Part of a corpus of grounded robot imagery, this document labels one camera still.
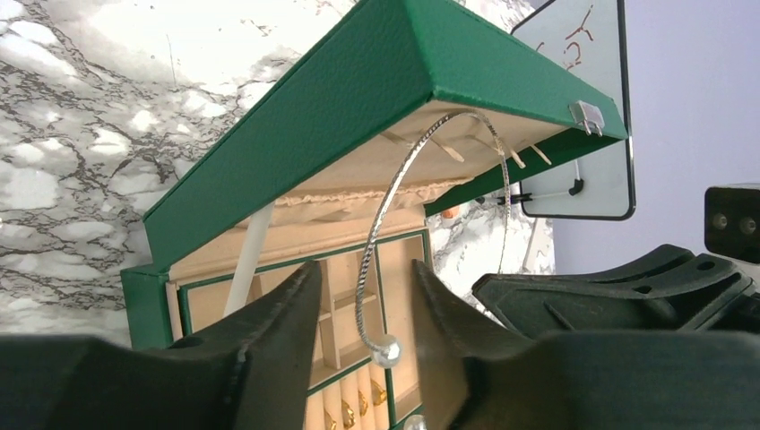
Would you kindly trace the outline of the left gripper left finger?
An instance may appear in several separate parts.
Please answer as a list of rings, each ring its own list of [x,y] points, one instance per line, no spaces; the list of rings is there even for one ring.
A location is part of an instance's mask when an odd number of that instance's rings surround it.
[[[165,349],[84,335],[1,338],[4,429],[282,429],[304,422],[322,274],[277,288]]]

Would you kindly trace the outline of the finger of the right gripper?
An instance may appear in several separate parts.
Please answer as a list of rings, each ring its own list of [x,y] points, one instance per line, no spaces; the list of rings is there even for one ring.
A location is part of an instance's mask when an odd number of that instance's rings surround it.
[[[660,245],[649,253],[618,267],[585,274],[553,275],[559,280],[640,280],[670,271],[695,258],[686,248]]]
[[[755,291],[734,262],[709,254],[643,279],[487,274],[473,295],[510,331],[701,331]]]

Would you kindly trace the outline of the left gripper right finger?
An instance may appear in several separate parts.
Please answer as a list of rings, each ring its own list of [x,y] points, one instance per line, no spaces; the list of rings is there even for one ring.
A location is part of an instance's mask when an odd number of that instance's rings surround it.
[[[411,265],[428,429],[756,429],[759,338],[566,331],[520,343]]]

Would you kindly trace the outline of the green jewelry box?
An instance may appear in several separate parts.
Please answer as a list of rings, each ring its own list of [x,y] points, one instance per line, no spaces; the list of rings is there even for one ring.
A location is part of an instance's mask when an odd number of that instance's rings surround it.
[[[121,274],[132,345],[163,348],[317,262],[303,429],[400,429],[422,401],[411,264],[427,216],[626,138],[610,97],[454,1],[361,1],[144,216]]]

